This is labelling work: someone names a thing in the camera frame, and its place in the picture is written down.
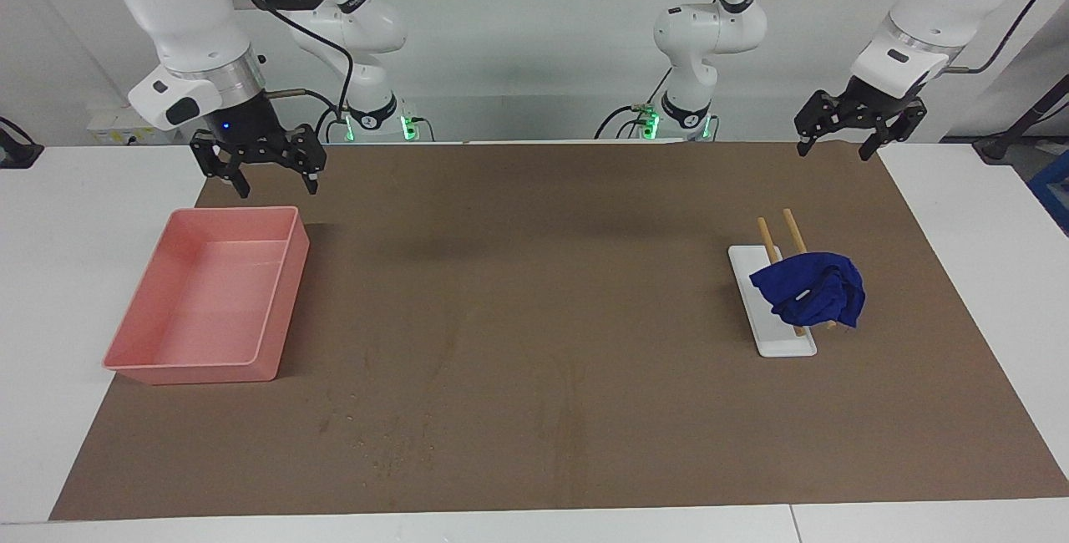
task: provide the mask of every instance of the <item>wooden chopstick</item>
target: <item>wooden chopstick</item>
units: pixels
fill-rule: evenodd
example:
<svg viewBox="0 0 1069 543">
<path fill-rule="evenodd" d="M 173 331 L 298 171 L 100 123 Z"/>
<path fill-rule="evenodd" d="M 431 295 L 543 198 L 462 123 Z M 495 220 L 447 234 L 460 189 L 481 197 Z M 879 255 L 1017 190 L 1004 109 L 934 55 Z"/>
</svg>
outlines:
<svg viewBox="0 0 1069 543">
<path fill-rule="evenodd" d="M 769 255 L 769 265 L 779 262 L 776 245 L 772 242 L 772 232 L 769 231 L 769 222 L 764 218 L 757 218 L 757 228 L 761 231 L 761 242 L 764 243 L 764 252 Z M 794 326 L 794 336 L 805 337 L 805 327 Z"/>
<path fill-rule="evenodd" d="M 799 250 L 799 253 L 808 253 L 805 239 L 802 239 L 802 231 L 799 230 L 799 223 L 794 220 L 794 212 L 791 212 L 790 208 L 784 208 L 784 220 L 787 220 L 787 230 L 791 231 L 791 238 L 794 238 L 794 248 Z M 827 323 L 828 330 L 835 330 L 836 326 L 838 323 Z"/>
</svg>

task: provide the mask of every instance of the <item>pink plastic tray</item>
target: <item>pink plastic tray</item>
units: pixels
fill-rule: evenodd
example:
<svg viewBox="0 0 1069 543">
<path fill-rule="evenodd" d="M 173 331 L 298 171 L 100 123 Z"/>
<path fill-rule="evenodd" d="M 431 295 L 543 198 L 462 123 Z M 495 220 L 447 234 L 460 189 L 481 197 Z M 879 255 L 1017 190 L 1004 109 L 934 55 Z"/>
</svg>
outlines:
<svg viewBox="0 0 1069 543">
<path fill-rule="evenodd" d="M 104 367 L 150 385 L 273 379 L 307 257 L 297 207 L 171 213 Z"/>
</svg>

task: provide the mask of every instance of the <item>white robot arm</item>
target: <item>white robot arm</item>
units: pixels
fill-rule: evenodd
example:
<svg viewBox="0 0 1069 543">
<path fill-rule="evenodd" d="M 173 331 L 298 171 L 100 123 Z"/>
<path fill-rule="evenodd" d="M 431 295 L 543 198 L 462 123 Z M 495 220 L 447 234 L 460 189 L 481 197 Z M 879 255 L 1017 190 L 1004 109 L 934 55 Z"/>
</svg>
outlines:
<svg viewBox="0 0 1069 543">
<path fill-rule="evenodd" d="M 768 18 L 756 0 L 713 0 L 663 11 L 653 40 L 671 61 L 657 102 L 662 131 L 695 139 L 703 131 L 716 87 L 713 56 L 750 51 L 764 40 Z"/>
<path fill-rule="evenodd" d="M 838 97 L 818 90 L 794 118 L 804 157 L 812 143 L 841 128 L 874 129 L 862 158 L 904 140 L 926 115 L 917 94 L 947 71 L 979 26 L 1006 0 L 897 0 L 854 61 Z"/>
<path fill-rule="evenodd" d="M 818 90 L 794 124 L 799 153 L 841 128 L 871 128 L 862 158 L 890 140 L 904 140 L 926 115 L 917 97 L 944 74 L 976 36 L 983 18 L 1005 0 L 897 0 L 870 44 L 854 61 L 843 94 Z M 657 105 L 662 131 L 688 140 L 701 136 L 716 86 L 712 56 L 756 48 L 768 22 L 755 0 L 714 0 L 672 7 L 657 19 L 654 40 L 671 61 L 667 91 Z"/>
<path fill-rule="evenodd" d="M 346 49 L 354 68 L 345 95 L 346 112 L 362 129 L 361 137 L 410 135 L 404 120 L 403 98 L 390 87 L 376 55 L 398 51 L 407 40 L 407 29 L 398 11 L 385 0 L 323 0 L 314 10 L 282 11 L 310 32 Z M 346 78 L 348 60 L 336 48 L 322 44 L 298 29 L 292 29 L 299 47 L 319 57 Z"/>
<path fill-rule="evenodd" d="M 278 162 L 296 170 L 309 192 L 326 166 L 326 152 L 308 124 L 282 128 L 264 91 L 248 35 L 236 25 L 231 0 L 124 0 L 135 20 L 156 45 L 160 64 L 130 91 L 130 105 L 157 128 L 174 128 L 204 118 L 210 131 L 199 131 L 190 142 L 207 177 L 223 177 L 242 197 L 249 192 L 241 173 L 244 162 Z M 382 66 L 369 56 L 404 44 L 404 30 L 394 11 L 381 0 L 253 0 L 261 10 L 283 20 L 306 22 L 338 48 L 362 60 L 355 61 L 347 109 L 360 115 L 386 117 L 397 112 Z M 347 74 L 347 59 L 331 47 L 312 47 L 312 37 L 298 35 L 303 47 L 332 67 Z M 214 148 L 226 151 L 222 162 Z"/>
</svg>

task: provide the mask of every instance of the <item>blue cloth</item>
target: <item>blue cloth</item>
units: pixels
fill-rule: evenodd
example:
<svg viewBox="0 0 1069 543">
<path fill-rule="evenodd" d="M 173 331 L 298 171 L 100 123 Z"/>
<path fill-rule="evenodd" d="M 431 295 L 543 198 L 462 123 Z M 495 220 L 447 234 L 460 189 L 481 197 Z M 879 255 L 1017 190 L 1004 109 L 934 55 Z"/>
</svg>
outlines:
<svg viewBox="0 0 1069 543">
<path fill-rule="evenodd" d="M 749 277 L 772 304 L 772 313 L 792 326 L 839 322 L 857 327 L 865 307 L 862 274 L 842 254 L 802 253 Z"/>
</svg>

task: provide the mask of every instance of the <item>brown paper mat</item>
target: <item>brown paper mat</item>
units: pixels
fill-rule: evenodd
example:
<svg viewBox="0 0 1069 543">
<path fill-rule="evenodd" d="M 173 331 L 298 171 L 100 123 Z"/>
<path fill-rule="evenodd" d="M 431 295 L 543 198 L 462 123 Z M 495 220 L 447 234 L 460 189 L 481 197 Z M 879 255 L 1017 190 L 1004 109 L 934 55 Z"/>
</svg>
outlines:
<svg viewBox="0 0 1069 543">
<path fill-rule="evenodd" d="M 279 378 L 118 376 L 53 519 L 1069 495 L 855 148 L 332 148 L 317 197 L 247 173 L 311 238 Z M 786 205 L 869 293 L 810 359 L 757 355 L 727 258 L 760 215 L 789 246 Z"/>
</svg>

